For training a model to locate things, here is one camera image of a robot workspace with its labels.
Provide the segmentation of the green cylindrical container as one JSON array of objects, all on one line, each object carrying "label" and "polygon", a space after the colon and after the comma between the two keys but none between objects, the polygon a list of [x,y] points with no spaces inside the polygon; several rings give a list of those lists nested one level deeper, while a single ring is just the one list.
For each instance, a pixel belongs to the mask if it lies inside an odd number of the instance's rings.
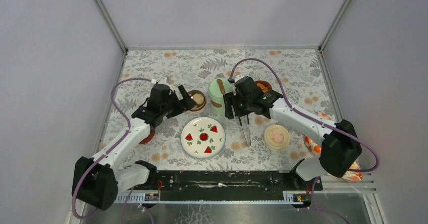
[{"label": "green cylindrical container", "polygon": [[211,97],[210,107],[214,114],[222,117],[225,116],[224,98],[222,95],[220,97]]}]

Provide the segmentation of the fried chicken piece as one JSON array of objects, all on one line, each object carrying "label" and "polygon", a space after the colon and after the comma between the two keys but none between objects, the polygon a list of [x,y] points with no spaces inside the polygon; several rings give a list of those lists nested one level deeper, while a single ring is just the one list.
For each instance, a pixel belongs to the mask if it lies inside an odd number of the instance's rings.
[{"label": "fried chicken piece", "polygon": [[257,86],[262,90],[263,93],[269,91],[269,88],[262,83],[257,83]]}]

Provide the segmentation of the rice ball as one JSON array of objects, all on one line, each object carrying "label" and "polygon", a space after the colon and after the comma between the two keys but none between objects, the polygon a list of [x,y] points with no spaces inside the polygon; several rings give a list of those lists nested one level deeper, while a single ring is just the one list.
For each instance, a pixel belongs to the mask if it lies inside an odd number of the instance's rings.
[{"label": "rice ball", "polygon": [[198,104],[198,105],[202,105],[205,102],[205,97],[203,94],[200,93],[195,93],[192,95],[192,99]]}]

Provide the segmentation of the green lid with handle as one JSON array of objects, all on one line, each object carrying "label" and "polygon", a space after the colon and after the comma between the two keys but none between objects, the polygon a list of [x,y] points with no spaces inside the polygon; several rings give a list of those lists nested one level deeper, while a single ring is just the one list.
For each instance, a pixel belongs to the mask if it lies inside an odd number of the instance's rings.
[{"label": "green lid with handle", "polygon": [[223,95],[233,91],[233,85],[226,78],[216,78],[210,82],[208,93],[212,102],[224,104]]}]

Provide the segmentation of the white plate with food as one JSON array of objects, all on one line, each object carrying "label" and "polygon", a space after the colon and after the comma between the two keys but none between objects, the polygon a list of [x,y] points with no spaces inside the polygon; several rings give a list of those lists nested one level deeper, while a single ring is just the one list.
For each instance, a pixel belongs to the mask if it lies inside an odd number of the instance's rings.
[{"label": "white plate with food", "polygon": [[193,158],[208,159],[224,148],[226,131],[217,120],[198,117],[189,121],[180,136],[183,150]]}]

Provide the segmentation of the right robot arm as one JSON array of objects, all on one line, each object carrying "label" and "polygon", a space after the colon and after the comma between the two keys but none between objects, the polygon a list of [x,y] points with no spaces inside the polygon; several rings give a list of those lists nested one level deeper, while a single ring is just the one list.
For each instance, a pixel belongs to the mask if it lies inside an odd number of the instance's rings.
[{"label": "right robot arm", "polygon": [[289,176],[290,185],[303,189],[309,181],[326,174],[341,178],[362,153],[352,124],[322,119],[300,107],[286,103],[285,96],[274,90],[263,92],[249,76],[234,84],[234,91],[223,95],[225,117],[262,115],[290,125],[321,146],[317,156],[299,161]]}]

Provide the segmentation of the black tongs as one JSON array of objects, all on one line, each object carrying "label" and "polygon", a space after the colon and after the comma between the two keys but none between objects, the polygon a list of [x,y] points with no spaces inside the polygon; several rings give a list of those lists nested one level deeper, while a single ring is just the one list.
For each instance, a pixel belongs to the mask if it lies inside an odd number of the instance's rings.
[{"label": "black tongs", "polygon": [[242,135],[244,137],[246,146],[251,147],[251,131],[250,131],[250,120],[249,115],[244,117],[238,117],[238,122],[241,127]]}]

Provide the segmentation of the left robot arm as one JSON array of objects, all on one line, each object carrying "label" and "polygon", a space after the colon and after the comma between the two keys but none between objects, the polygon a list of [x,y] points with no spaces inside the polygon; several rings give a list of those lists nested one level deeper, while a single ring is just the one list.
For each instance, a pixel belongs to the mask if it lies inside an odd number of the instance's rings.
[{"label": "left robot arm", "polygon": [[153,133],[164,118],[176,117],[196,103],[184,86],[178,86],[179,99],[168,84],[153,85],[147,101],[132,113],[120,136],[92,157],[81,157],[75,163],[72,202],[81,200],[99,210],[107,210],[122,192],[135,186],[151,189],[157,185],[156,166],[138,160],[121,169],[126,156]]}]

